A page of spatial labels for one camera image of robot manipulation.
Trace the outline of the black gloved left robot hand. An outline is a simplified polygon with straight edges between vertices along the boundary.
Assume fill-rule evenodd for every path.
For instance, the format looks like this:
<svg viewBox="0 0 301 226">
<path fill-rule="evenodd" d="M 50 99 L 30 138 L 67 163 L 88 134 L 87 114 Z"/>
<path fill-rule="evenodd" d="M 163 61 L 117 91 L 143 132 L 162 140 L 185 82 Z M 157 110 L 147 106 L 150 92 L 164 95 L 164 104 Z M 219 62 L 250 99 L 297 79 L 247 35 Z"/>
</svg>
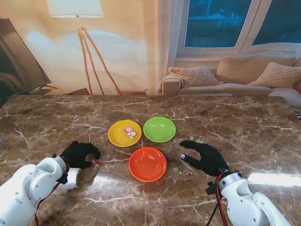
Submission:
<svg viewBox="0 0 301 226">
<path fill-rule="evenodd" d="M 99 160 L 101 153 L 91 143 L 79 143 L 73 141 L 60 155 L 61 158 L 69 164 L 71 168 L 86 169 L 92 165 L 92 162 L 86 161 L 86 157 L 93 154 Z"/>
</svg>

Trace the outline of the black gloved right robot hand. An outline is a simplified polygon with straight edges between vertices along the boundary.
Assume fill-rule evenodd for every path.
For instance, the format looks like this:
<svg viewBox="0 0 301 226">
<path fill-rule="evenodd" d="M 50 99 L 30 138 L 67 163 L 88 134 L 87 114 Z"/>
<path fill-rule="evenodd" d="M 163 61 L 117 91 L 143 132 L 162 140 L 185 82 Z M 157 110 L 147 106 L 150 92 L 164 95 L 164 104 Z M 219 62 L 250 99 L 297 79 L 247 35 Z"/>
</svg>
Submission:
<svg viewBox="0 0 301 226">
<path fill-rule="evenodd" d="M 181 159 L 209 176 L 218 177 L 221 174 L 219 168 L 229 170 L 229 167 L 220 152 L 211 145 L 185 140 L 180 143 L 180 146 L 187 149 L 193 149 L 199 153 L 200 160 L 186 154 L 181 154 Z"/>
</svg>

